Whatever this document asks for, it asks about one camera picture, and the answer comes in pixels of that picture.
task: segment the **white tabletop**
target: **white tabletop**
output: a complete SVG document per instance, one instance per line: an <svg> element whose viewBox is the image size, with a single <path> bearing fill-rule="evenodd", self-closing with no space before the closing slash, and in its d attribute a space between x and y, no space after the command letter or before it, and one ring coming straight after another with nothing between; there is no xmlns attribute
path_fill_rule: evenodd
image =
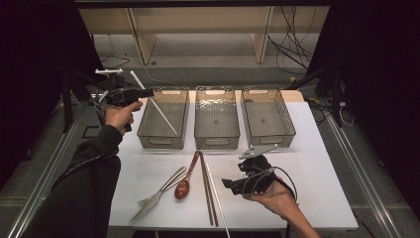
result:
<svg viewBox="0 0 420 238"><path fill-rule="evenodd" d="M330 157L306 102L286 102L296 130L290 147L264 154L272 166L287 171L298 194L299 207L309 222L318 229L358 228L356 219L344 195ZM247 148L247 138L240 101L237 103L241 136L237 150L202 150L209 164L217 193L231 230L272 230L284 228L286 222L256 202L233 195L224 188L221 179L241 177L239 155ZM121 173L111 207L109 226L156 230L224 229L217 207L219 227L211 226L207 211L200 162L190 177L190 193L182 200L174 197L174 187L142 219L130 223L139 211L137 201L155 194L180 167L189 167L194 152L194 104L190 104L185 146L183 150L145 150L137 136L143 109L135 113L133 131L124 136L120 145ZM279 170L275 173L288 184Z"/></svg>

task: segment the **white straw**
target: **white straw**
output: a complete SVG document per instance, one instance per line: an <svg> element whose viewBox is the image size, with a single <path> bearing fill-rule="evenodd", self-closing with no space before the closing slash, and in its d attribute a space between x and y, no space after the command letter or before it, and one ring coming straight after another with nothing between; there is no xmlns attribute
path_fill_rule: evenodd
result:
<svg viewBox="0 0 420 238"><path fill-rule="evenodd" d="M136 74L133 71L130 71L130 74L133 76L133 78L136 80L136 82L139 84L141 89L145 89L145 87L143 86L143 84L140 82L139 78L136 76ZM160 113L160 115L163 117L163 119L166 121L167 125L169 125L170 129L172 129L172 131L178 135L178 133L176 133L175 129L173 129L172 125L170 124L170 122L167 120L167 118L164 116L163 112L160 111L160 108L158 108L157 103L155 102L155 100L153 98L149 98L151 100L151 102L154 104L155 108L157 109L157 111Z"/></svg>
<svg viewBox="0 0 420 238"><path fill-rule="evenodd" d="M206 163L206 168L207 168L207 172L209 173L209 178L210 178L211 186L213 187L214 196L216 196L217 204L219 205L220 214L222 215L223 223L225 224L226 234L228 234L228 237L231 238L231 235L229 234L229 230L228 230L228 225L226 224L225 215L223 214L222 205L220 204L219 196L217 195L216 186L214 185L213 176L211 175L210 167L209 167L209 164L207 163Z"/></svg>

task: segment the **transparent plastic bin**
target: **transparent plastic bin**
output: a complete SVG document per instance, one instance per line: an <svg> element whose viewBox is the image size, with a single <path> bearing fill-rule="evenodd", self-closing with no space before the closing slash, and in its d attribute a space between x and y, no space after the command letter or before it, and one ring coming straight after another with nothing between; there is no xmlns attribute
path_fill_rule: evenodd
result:
<svg viewBox="0 0 420 238"><path fill-rule="evenodd" d="M290 146L296 131L278 86L245 86L241 102L249 146Z"/></svg>
<svg viewBox="0 0 420 238"><path fill-rule="evenodd" d="M197 150L237 149L240 137L233 86L198 86L195 98Z"/></svg>
<svg viewBox="0 0 420 238"><path fill-rule="evenodd" d="M182 150L188 116L188 87L155 87L154 100L175 129L175 134L148 99L137 135L145 149Z"/></svg>

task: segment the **fork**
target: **fork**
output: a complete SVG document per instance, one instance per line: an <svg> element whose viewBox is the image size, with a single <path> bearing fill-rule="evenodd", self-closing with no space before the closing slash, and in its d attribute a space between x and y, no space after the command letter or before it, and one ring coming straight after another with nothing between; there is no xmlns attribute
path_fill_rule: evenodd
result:
<svg viewBox="0 0 420 238"><path fill-rule="evenodd" d="M180 181L182 181L184 179L184 176L182 176L181 178L179 178L179 179L177 179L177 180L175 180L175 181L173 181L163 192L165 192L165 191L167 191L167 190L169 190L171 187L173 187L173 186L175 186L175 185L177 185L177 184L179 184L179 182ZM154 197L153 195L151 195L151 196L149 196L148 198L145 198L145 199L143 199L143 200L140 200L140 201L138 201L137 202L137 205L139 206L139 207L143 207L146 203L148 203L148 201L150 201L151 199L152 199L152 197Z"/></svg>

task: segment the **black jacket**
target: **black jacket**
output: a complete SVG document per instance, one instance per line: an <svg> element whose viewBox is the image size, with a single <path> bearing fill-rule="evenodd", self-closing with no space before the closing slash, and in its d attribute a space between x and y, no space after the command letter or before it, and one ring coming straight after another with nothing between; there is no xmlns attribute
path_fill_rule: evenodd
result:
<svg viewBox="0 0 420 238"><path fill-rule="evenodd" d="M118 150L123 140L112 126L104 126L94 139L80 144L69 168ZM116 156L97 160L57 184L22 237L106 237L121 163Z"/></svg>

